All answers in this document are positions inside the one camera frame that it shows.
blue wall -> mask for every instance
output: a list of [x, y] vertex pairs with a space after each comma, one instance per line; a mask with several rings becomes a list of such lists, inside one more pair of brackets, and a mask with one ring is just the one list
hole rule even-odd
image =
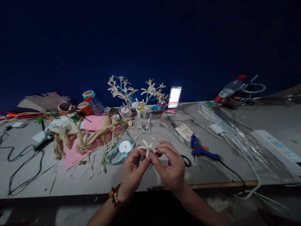
[[298, 5], [271, 1], [1, 1], [1, 112], [27, 95], [57, 91], [81, 102], [125, 76], [182, 86], [181, 101], [211, 100], [239, 74], [264, 95], [301, 82]]

red bottle cap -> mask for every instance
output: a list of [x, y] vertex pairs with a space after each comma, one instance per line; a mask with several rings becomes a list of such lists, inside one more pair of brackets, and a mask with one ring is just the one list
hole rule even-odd
[[247, 76], [245, 76], [245, 75], [240, 75], [240, 76], [237, 77], [237, 80], [243, 81], [243, 80], [245, 80], [246, 78], [247, 78]]

water bottle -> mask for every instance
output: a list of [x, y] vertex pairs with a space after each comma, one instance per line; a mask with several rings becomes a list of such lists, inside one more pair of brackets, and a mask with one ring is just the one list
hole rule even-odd
[[212, 104], [215, 106], [221, 106], [223, 103], [231, 97], [240, 87], [245, 80], [245, 75], [240, 75], [237, 77], [237, 79], [230, 82], [228, 85], [226, 85], [222, 91], [219, 92], [219, 94], [214, 98], [212, 101]]
[[97, 98], [95, 97], [95, 92], [93, 90], [84, 92], [82, 96], [84, 97], [84, 101], [90, 105], [95, 115], [102, 116], [104, 114], [103, 104], [99, 100], [97, 100]]

tape roll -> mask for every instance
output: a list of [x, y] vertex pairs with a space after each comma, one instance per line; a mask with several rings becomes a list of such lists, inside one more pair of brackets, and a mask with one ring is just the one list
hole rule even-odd
[[118, 149], [120, 153], [129, 153], [132, 150], [132, 144], [130, 141], [124, 140], [123, 142], [121, 142]]
[[119, 114], [114, 114], [114, 115], [113, 115], [113, 119], [114, 119], [115, 121], [119, 121], [121, 118], [120, 118], [120, 115], [119, 115]]

person's right hand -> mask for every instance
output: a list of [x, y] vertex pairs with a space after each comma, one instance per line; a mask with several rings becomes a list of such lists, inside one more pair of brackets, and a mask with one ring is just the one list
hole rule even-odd
[[156, 154], [165, 154], [169, 160], [168, 166], [163, 166], [160, 160], [152, 152], [149, 153], [149, 158], [161, 176], [162, 180], [172, 192], [178, 192], [185, 185], [185, 163], [182, 156], [177, 150], [167, 141], [160, 141], [160, 144], [155, 148]]

